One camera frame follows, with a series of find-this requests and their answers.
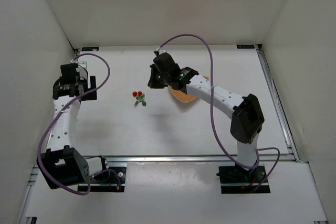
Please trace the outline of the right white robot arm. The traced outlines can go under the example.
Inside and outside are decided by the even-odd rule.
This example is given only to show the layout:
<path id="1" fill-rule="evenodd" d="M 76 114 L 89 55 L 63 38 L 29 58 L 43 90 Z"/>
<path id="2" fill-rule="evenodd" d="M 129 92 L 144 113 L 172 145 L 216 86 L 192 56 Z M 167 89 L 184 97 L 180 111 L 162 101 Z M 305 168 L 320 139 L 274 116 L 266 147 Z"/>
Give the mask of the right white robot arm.
<path id="1" fill-rule="evenodd" d="M 253 170 L 259 165 L 257 139 L 265 118 L 255 95 L 249 94 L 244 97 L 231 93 L 213 85 L 210 80 L 189 67 L 181 69 L 175 65 L 166 72 L 160 70 L 155 64 L 151 64 L 150 68 L 149 88 L 171 87 L 209 103 L 211 126 L 216 142 L 235 165 L 245 170 Z M 230 119 L 230 133 L 237 143 L 236 158 L 233 158 L 220 142 L 215 127 L 214 108 Z"/>

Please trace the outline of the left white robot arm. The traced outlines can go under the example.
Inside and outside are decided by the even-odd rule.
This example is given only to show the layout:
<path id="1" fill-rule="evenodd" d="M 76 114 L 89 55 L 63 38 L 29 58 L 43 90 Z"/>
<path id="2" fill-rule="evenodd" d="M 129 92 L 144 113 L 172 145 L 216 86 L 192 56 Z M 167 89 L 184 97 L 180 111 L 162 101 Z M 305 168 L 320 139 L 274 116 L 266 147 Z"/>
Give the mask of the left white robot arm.
<path id="1" fill-rule="evenodd" d="M 61 76 L 53 85 L 54 120 L 47 128 L 47 144 L 38 145 L 37 165 L 50 189 L 90 182 L 108 168 L 103 156 L 84 158 L 72 144 L 77 116 L 83 101 L 97 99 L 96 78 L 89 76 L 86 62 L 60 67 Z"/>

